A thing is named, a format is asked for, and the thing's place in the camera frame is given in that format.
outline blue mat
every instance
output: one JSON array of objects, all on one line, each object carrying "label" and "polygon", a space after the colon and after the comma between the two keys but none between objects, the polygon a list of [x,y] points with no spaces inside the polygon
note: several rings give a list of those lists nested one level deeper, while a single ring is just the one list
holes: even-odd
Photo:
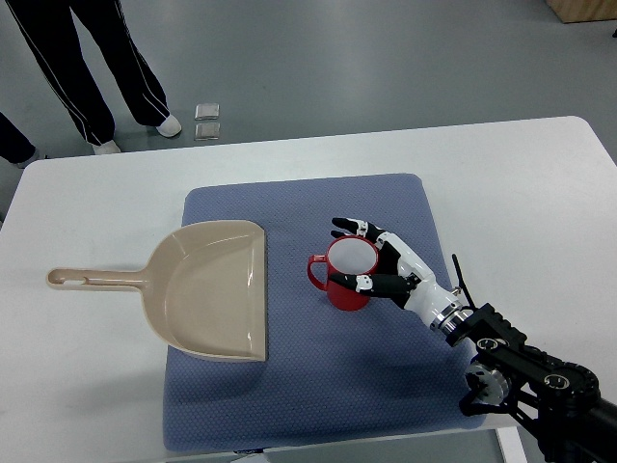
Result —
[{"label": "blue mat", "polygon": [[373,299],[333,308],[307,278],[307,260],[332,241],[333,217],[395,232],[450,288],[421,181],[344,177],[200,188],[183,225],[246,219],[266,230],[268,361],[212,363],[170,347],[163,426],[169,450],[241,450],[449,427],[477,427],[458,401],[468,391],[468,345],[449,347],[410,312]]}]

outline floor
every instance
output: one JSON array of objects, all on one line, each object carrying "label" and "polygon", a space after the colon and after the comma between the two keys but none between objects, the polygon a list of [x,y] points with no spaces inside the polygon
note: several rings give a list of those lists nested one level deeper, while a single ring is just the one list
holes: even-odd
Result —
[{"label": "floor", "polygon": [[[126,155],[575,115],[617,160],[617,21],[564,25],[545,0],[125,0],[123,10],[184,127],[168,140],[137,125],[77,24]],[[0,43],[0,110],[51,158],[92,155],[4,2]],[[221,105],[218,141],[194,140],[203,102]],[[0,160],[0,213],[21,174]]]}]

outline small square object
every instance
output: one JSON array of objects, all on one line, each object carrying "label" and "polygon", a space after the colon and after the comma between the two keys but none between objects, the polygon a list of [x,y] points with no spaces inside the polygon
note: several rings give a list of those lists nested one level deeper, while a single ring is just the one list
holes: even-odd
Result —
[{"label": "small square object", "polygon": [[195,109],[195,120],[219,119],[219,103],[198,104]]},{"label": "small square object", "polygon": [[219,123],[198,123],[195,127],[195,140],[216,140],[220,130]]}]

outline beige dustpan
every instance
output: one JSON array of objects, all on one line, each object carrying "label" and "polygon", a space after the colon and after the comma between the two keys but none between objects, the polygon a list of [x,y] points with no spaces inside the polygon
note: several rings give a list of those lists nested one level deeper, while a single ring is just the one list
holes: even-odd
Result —
[{"label": "beige dustpan", "polygon": [[57,268],[57,289],[139,290],[151,328],[205,360],[266,360],[265,233],[244,220],[202,222],[165,238],[137,272]]}]

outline black pants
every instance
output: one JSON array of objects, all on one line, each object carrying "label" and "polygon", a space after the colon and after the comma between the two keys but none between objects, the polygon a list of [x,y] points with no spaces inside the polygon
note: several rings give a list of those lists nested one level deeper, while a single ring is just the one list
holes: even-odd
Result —
[{"label": "black pants", "polygon": [[0,113],[0,156],[16,164],[27,161],[34,153],[35,147]]},{"label": "black pants", "polygon": [[92,34],[133,117],[160,125],[165,93],[131,39],[119,0],[7,0],[42,72],[77,129],[93,145],[114,138],[114,118],[81,54],[72,10]]}]

